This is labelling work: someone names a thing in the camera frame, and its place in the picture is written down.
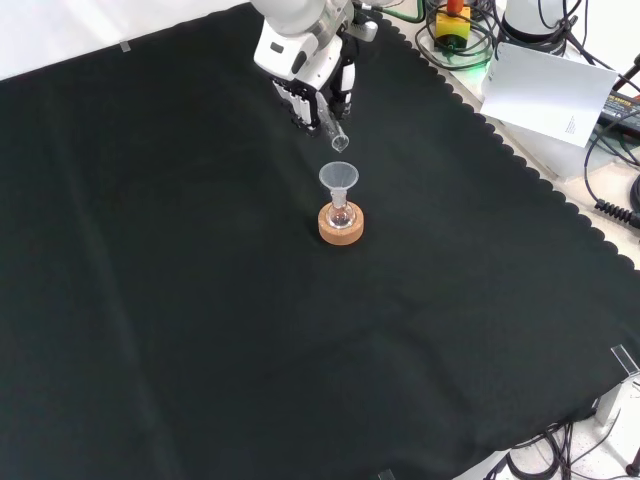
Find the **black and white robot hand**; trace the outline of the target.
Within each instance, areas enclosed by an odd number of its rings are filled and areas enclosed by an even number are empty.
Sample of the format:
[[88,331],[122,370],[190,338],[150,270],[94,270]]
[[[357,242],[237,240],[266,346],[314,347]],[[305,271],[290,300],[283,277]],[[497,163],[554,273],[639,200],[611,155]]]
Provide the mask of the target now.
[[296,126],[315,135],[325,119],[349,115],[359,43],[373,41],[377,31],[368,18],[348,22],[321,46],[311,33],[285,37],[264,23],[254,62],[269,75]]

